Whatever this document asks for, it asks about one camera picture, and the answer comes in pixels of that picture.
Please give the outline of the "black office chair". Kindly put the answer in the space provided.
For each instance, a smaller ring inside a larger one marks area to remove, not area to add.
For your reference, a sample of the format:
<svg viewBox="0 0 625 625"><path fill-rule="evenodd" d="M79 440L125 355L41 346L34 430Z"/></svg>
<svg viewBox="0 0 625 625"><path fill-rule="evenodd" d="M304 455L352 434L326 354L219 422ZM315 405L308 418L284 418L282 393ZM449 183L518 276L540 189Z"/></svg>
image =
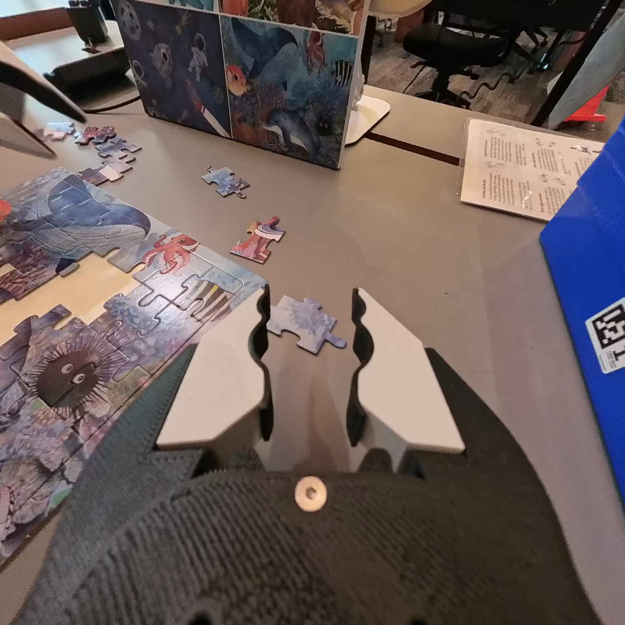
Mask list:
<svg viewBox="0 0 625 625"><path fill-rule="evenodd" d="M413 67L429 67L437 74L431 89L417 92L415 97L440 104L470 110L471 100L449 90L449 81L454 75L462 75L478 80L473 67L496 67L502 64L512 52L521 33L519 24L509 21L498 23L494 18L480 17L494 24L487 28L483 36L469 35L449 26L449 17L441 24L424 22L409 30L403 38L404 51L419 60Z"/></svg>

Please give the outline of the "purple blue puzzle piece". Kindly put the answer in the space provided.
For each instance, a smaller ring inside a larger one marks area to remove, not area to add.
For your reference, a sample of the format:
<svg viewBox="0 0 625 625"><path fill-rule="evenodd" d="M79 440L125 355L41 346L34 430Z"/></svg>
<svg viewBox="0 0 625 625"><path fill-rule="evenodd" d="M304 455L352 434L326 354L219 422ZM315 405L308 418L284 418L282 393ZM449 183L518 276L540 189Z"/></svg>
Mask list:
<svg viewBox="0 0 625 625"><path fill-rule="evenodd" d="M107 162L109 160L126 160L130 162L137 152L143 148L135 143L129 142L122 137L108 138L102 143L94 145L94 149L99 157Z"/></svg>

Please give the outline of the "pink purple coral puzzle piece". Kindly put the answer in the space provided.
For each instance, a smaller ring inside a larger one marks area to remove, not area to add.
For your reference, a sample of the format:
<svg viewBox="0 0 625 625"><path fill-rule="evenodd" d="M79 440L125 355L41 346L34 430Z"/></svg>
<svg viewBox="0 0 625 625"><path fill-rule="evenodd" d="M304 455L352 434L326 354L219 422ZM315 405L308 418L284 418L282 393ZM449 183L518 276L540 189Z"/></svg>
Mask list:
<svg viewBox="0 0 625 625"><path fill-rule="evenodd" d="M88 126L74 133L74 143L80 146L86 146L90 143L101 145L115 137L116 130L113 126Z"/></svg>

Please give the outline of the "blue plastic bin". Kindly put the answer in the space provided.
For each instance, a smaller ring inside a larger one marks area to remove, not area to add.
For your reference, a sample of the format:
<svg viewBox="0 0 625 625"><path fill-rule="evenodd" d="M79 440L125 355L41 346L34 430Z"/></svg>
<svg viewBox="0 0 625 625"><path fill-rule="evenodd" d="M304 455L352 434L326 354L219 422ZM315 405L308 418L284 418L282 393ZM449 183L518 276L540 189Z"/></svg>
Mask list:
<svg viewBox="0 0 625 625"><path fill-rule="evenodd" d="M624 121L540 234L624 502Z"/></svg>

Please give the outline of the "black handheld device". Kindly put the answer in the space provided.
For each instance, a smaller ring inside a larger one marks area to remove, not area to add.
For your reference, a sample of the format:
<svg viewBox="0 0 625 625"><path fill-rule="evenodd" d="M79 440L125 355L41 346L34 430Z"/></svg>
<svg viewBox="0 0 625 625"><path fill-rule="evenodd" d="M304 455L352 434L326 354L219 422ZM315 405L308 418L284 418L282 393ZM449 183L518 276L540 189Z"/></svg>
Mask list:
<svg viewBox="0 0 625 625"><path fill-rule="evenodd" d="M62 64L43 76L70 99L85 99L121 85L130 70L123 47L89 52L86 57Z"/></svg>

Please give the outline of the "black battery charger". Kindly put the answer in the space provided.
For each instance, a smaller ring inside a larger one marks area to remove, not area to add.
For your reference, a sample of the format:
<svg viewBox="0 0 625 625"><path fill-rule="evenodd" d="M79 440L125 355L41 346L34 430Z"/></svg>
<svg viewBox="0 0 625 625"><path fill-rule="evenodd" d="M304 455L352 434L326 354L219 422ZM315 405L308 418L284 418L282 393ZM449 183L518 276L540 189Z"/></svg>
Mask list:
<svg viewBox="0 0 625 625"><path fill-rule="evenodd" d="M108 41L108 30L100 1L68 1L66 11L85 44L97 46Z"/></svg>

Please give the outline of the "assembled sea jigsaw puzzle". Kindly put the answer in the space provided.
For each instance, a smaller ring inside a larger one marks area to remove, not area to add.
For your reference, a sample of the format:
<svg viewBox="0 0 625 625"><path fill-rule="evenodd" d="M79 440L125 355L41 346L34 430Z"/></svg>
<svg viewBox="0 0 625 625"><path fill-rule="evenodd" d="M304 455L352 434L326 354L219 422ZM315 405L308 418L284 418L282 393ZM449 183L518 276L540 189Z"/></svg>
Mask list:
<svg viewBox="0 0 625 625"><path fill-rule="evenodd" d="M1 564L67 498L120 412L184 348L266 286L262 277L65 168L2 195ZM132 277L93 321L61 303L10 321L10 303L71 287L87 260Z"/></svg>

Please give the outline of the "blue white puzzle piece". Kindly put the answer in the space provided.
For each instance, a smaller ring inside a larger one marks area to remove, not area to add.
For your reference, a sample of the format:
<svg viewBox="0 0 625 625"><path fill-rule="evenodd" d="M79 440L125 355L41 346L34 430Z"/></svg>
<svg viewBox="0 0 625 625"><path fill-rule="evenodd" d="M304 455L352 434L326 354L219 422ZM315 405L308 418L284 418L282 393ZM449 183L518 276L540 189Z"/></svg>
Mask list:
<svg viewBox="0 0 625 625"><path fill-rule="evenodd" d="M245 190L249 183L243 178L236 177L230 168L207 168L207 173L201 179L207 184L215 184L215 191L223 198L235 195L240 199L246 199Z"/></svg>

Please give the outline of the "red striped puzzle piece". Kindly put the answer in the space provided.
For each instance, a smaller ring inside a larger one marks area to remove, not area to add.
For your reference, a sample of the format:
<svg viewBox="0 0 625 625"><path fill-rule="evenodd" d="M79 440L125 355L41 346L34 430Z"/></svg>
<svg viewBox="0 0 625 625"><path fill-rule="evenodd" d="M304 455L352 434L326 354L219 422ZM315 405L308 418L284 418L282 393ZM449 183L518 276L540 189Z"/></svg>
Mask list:
<svg viewBox="0 0 625 625"><path fill-rule="evenodd" d="M270 243L280 241L285 235L285 229L279 227L279 217L273 216L267 222L250 223L247 233L249 237L245 241L238 241L230 249L230 254L264 264L271 254Z"/></svg>

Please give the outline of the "illustrated puzzle box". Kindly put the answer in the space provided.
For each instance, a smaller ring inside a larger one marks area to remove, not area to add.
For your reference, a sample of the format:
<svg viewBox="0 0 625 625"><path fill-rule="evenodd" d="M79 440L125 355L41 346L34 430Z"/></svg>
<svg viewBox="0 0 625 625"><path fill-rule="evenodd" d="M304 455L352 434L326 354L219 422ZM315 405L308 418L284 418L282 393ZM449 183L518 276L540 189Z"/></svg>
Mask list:
<svg viewBox="0 0 625 625"><path fill-rule="evenodd" d="M369 1L112 1L146 114L337 170Z"/></svg>

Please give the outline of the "blue lilac puzzle piece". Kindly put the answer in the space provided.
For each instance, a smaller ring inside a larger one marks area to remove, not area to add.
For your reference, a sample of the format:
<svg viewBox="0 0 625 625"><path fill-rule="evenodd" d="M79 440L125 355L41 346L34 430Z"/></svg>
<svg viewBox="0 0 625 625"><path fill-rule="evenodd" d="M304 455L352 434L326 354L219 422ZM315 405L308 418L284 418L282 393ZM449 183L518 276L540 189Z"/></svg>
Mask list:
<svg viewBox="0 0 625 625"><path fill-rule="evenodd" d="M326 342L339 349L346 347L346 340L332 333L336 322L335 317L322 311L320 302L311 298L299 301L284 295L277 305L271 306L266 327L277 336L284 331L297 335L297 346L317 355Z"/></svg>

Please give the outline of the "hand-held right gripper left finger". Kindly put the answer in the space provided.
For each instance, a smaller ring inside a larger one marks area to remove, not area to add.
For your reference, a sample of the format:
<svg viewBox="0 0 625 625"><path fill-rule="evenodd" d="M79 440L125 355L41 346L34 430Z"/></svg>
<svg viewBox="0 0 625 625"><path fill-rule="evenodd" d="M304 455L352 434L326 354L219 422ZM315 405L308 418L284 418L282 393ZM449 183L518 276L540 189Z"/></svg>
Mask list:
<svg viewBox="0 0 625 625"><path fill-rule="evenodd" d="M268 442L274 427L268 350L270 287L263 285L197 344L156 439L157 449L207 449L221 465Z"/></svg>

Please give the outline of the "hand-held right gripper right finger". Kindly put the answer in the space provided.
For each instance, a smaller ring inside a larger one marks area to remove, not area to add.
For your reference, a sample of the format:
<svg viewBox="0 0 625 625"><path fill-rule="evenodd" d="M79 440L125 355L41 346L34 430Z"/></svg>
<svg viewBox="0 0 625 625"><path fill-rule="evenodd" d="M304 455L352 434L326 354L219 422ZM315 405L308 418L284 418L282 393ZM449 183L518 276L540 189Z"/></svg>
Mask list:
<svg viewBox="0 0 625 625"><path fill-rule="evenodd" d="M350 446L387 452L394 470L413 452L464 453L423 342L362 287L351 302L358 366L346 409Z"/></svg>

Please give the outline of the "red object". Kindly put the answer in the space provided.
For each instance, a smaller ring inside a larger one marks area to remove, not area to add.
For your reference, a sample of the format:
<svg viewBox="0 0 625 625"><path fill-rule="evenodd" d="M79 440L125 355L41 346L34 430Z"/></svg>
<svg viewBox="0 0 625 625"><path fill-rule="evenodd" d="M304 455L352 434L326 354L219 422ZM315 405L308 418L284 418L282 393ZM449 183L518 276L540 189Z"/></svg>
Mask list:
<svg viewBox="0 0 625 625"><path fill-rule="evenodd" d="M575 113L571 114L565 122L596 122L604 123L607 119L606 115L598 113L599 106L604 101L609 90L609 85L605 86L594 97L590 98Z"/></svg>

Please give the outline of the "instruction sheet in plastic sleeve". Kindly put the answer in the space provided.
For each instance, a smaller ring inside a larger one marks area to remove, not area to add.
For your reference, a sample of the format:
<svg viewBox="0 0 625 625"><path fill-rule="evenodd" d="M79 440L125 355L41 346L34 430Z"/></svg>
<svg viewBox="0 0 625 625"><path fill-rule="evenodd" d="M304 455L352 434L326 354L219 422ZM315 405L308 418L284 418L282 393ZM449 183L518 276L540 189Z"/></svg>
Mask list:
<svg viewBox="0 0 625 625"><path fill-rule="evenodd" d="M604 144L485 119L465 124L459 199L547 223Z"/></svg>

